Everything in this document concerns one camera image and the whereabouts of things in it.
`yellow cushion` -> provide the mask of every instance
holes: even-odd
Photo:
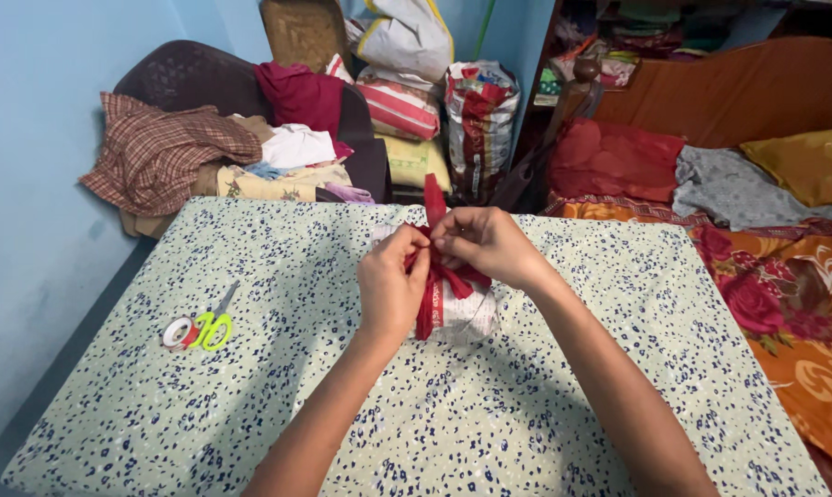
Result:
[[[741,149],[800,202],[832,203],[832,130],[748,141]]]
[[[412,141],[376,133],[376,138],[385,141],[393,184],[424,188],[425,175],[434,173],[437,185],[445,192],[452,191],[440,136],[428,141]]]

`scissor blade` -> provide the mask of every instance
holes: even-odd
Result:
[[[218,318],[220,317],[220,315],[223,314],[223,312],[226,311],[226,308],[229,307],[229,302],[232,301],[232,296],[235,294],[235,290],[238,289],[239,282],[240,281],[236,279],[235,283],[232,283],[232,286],[229,288],[229,291],[226,292],[226,296],[224,296],[223,299],[220,301],[220,306],[216,308],[216,311],[214,311]]]

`yellow scissors handle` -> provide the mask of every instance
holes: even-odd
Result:
[[[201,332],[198,334],[198,338],[189,345],[190,347],[201,345],[205,350],[213,351],[222,347],[229,339],[229,336],[232,335],[232,318],[225,312],[216,321],[214,321],[213,312],[205,312],[195,319],[195,325],[201,329]],[[214,334],[219,331],[221,326],[224,328],[223,339],[217,343],[211,343],[214,339]]]

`gray cloth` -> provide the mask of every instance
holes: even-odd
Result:
[[[832,205],[808,208],[739,150],[685,146],[676,158],[674,212],[701,209],[731,231],[798,225],[807,218],[832,220]]]

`red pillow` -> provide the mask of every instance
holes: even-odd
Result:
[[[626,125],[573,119],[548,164],[548,184],[562,198],[628,196],[670,202],[676,156],[686,142]]]

